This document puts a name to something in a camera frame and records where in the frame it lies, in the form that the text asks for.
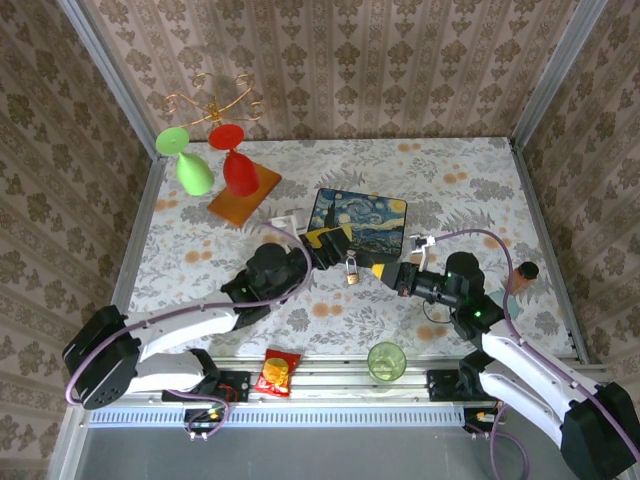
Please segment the starry night painting tin box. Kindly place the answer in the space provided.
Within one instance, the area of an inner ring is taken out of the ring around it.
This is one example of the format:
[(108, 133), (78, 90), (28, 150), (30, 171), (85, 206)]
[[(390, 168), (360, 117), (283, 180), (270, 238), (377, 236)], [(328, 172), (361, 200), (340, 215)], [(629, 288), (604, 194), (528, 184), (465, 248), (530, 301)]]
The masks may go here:
[(308, 229), (350, 227), (358, 263), (371, 265), (400, 258), (406, 215), (405, 200), (320, 188)]

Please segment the pale blue flat piece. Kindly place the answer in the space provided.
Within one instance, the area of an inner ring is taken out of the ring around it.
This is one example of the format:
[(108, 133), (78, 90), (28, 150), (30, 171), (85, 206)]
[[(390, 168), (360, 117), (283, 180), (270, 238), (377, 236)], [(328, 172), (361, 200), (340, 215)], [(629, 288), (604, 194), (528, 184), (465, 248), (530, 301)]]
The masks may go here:
[[(504, 290), (494, 290), (488, 294), (492, 301), (500, 308), (503, 308), (504, 295)], [(507, 295), (507, 310), (512, 320), (515, 320), (521, 311), (516, 298), (511, 294)]]

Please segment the floral tablecloth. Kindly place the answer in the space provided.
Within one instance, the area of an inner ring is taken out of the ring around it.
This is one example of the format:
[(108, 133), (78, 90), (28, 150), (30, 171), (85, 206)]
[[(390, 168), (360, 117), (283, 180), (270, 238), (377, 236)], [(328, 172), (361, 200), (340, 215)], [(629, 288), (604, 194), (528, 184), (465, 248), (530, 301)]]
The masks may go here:
[[(557, 297), (506, 139), (269, 141), (246, 142), (242, 150), (282, 179), (240, 229), (209, 212), (209, 196), (188, 195), (173, 164), (165, 167), (133, 311), (173, 306), (218, 289), (260, 244), (273, 240), (264, 222), (295, 210), (307, 225), (317, 192), (331, 188), (405, 201), (408, 233), (449, 234), (430, 250), (429, 269), (442, 271), (451, 253), (471, 252), (493, 296), (501, 293), (509, 268), (535, 263), (536, 280), (510, 300), (515, 325), (556, 356), (575, 356), (566, 303)], [(360, 357), (390, 341), (411, 358), (463, 356), (470, 345), (447, 323), (447, 314), (443, 306), (398, 297), (369, 270), (349, 284), (344, 267), (337, 266), (315, 273), (306, 291), (256, 324), (193, 339), (190, 346), (218, 357), (259, 358), (271, 347), (307, 357)]]

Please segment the orange spice bottle black cap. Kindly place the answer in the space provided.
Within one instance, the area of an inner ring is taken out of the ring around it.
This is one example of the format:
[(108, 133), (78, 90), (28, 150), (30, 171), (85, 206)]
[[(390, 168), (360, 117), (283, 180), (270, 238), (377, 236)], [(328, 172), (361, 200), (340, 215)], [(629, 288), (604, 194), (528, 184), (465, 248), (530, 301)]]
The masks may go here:
[(538, 275), (539, 267), (536, 263), (531, 261), (521, 263), (513, 271), (510, 294), (516, 296), (525, 291), (537, 279)]

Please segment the amber rectangular board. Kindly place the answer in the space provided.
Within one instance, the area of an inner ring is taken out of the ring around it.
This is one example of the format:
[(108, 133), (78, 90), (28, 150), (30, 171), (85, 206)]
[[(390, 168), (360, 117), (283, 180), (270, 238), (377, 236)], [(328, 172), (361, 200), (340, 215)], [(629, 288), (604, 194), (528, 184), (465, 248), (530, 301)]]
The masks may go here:
[(282, 176), (261, 164), (253, 163), (258, 189), (249, 196), (237, 197), (224, 188), (207, 206), (207, 210), (236, 227), (242, 227), (254, 211), (282, 180)]

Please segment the green transparent cup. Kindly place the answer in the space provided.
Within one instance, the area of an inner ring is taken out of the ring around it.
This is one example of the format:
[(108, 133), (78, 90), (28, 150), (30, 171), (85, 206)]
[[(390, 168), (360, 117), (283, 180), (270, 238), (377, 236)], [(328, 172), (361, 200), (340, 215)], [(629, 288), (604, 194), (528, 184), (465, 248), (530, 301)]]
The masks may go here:
[(390, 383), (400, 379), (407, 367), (404, 351), (391, 342), (374, 345), (367, 356), (368, 371), (376, 383)]

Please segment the red snack packet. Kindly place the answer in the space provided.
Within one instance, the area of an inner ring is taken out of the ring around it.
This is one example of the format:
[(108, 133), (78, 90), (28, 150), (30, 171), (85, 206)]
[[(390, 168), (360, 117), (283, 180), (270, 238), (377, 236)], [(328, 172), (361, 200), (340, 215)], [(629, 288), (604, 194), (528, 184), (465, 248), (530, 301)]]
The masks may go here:
[(301, 355), (267, 349), (262, 370), (255, 383), (255, 390), (268, 395), (288, 398), (291, 394), (291, 377), (295, 372)]

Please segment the red plastic goblet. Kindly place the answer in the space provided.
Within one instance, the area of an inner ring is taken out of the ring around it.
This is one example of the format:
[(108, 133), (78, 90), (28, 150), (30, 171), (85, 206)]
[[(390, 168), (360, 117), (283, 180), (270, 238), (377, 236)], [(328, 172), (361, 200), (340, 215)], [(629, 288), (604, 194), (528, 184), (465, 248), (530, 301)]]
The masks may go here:
[(247, 197), (258, 190), (259, 179), (254, 163), (238, 151), (245, 138), (244, 130), (236, 124), (215, 127), (209, 134), (208, 142), (216, 150), (226, 151), (223, 176), (226, 188), (237, 197)]

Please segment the green plastic goblet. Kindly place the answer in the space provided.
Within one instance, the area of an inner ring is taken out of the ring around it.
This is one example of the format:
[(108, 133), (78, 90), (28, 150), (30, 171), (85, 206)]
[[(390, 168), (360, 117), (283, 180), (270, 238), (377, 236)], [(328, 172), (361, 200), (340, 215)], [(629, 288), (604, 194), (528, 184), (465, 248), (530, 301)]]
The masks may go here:
[(198, 155), (186, 151), (189, 133), (182, 127), (170, 127), (156, 138), (157, 151), (165, 156), (176, 156), (176, 176), (184, 190), (192, 196), (207, 194), (215, 177), (208, 164)]

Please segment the small controller board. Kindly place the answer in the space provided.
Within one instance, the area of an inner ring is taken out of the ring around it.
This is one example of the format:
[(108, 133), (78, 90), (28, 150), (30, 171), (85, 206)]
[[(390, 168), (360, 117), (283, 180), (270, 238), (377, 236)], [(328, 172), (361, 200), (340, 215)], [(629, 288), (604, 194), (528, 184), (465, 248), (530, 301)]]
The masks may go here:
[(191, 437), (209, 437), (226, 422), (228, 413), (226, 407), (186, 410), (184, 428)]
[(465, 407), (463, 413), (463, 428), (470, 433), (484, 434), (491, 432), (498, 409)]

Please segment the aluminium side rail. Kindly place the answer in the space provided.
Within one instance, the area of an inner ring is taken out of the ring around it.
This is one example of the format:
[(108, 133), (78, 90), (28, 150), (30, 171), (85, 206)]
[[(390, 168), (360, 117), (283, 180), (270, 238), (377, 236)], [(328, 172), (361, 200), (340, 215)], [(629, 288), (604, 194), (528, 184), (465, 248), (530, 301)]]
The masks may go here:
[(517, 169), (521, 186), (526, 198), (533, 224), (539, 239), (542, 254), (544, 256), (549, 278), (554, 287), (556, 298), (563, 320), (572, 339), (575, 357), (582, 364), (591, 364), (586, 343), (583, 339), (581, 327), (575, 316), (571, 300), (557, 261), (555, 251), (551, 242), (551, 238), (545, 223), (545, 219), (536, 196), (536, 192), (530, 178), (526, 162), (524, 160), (522, 149), (511, 139), (508, 140), (510, 150), (513, 156), (514, 164)]
[(120, 309), (121, 313), (127, 311), (133, 295), (149, 226), (155, 211), (159, 190), (164, 181), (165, 168), (166, 159), (164, 157), (151, 164), (135, 222), (131, 229), (128, 246), (112, 296), (112, 303)]

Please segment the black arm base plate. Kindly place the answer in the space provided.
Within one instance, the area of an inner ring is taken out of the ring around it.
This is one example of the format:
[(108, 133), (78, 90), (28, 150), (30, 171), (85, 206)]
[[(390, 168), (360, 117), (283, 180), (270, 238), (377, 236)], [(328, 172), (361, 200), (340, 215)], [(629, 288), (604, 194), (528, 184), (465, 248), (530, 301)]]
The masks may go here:
[(250, 389), (248, 371), (218, 370), (204, 373), (187, 383), (185, 393), (206, 397), (218, 397), (228, 403), (247, 402)]
[(472, 401), (483, 398), (483, 394), (463, 380), (455, 369), (428, 370), (426, 381), (429, 397), (433, 401)]

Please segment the aluminium front rail frame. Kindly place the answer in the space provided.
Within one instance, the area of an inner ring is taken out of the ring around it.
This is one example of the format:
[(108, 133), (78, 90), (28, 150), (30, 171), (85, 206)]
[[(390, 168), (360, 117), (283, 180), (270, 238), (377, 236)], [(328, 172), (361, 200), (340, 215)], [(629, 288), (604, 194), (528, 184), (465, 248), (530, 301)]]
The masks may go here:
[[(433, 371), (442, 371), (458, 381), (457, 360), (409, 360), (404, 373), (393, 381), (378, 380), (370, 373), (365, 358), (327, 357), (303, 359), (291, 377), (291, 401), (300, 402), (365, 402), (390, 397), (394, 401), (409, 402), (416, 397), (429, 397)], [(199, 383), (193, 376), (204, 367), (192, 353), (157, 354), (143, 362), (134, 371), (126, 391), (120, 395), (141, 392), (191, 389)]]

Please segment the aluminium corner post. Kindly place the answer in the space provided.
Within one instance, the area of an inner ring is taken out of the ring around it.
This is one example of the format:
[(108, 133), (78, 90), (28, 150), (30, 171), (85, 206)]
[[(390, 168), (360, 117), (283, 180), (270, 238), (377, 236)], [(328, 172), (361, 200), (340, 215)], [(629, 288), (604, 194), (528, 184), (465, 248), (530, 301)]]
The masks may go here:
[(514, 148), (531, 139), (554, 96), (577, 59), (608, 0), (579, 0), (511, 135)]
[(97, 23), (92, 19), (82, 0), (57, 1), (149, 157), (152, 161), (158, 160), (161, 155), (155, 147), (156, 135), (146, 120), (141, 105), (135, 99), (132, 88), (128, 86), (114, 54), (108, 48), (104, 36), (99, 32)]

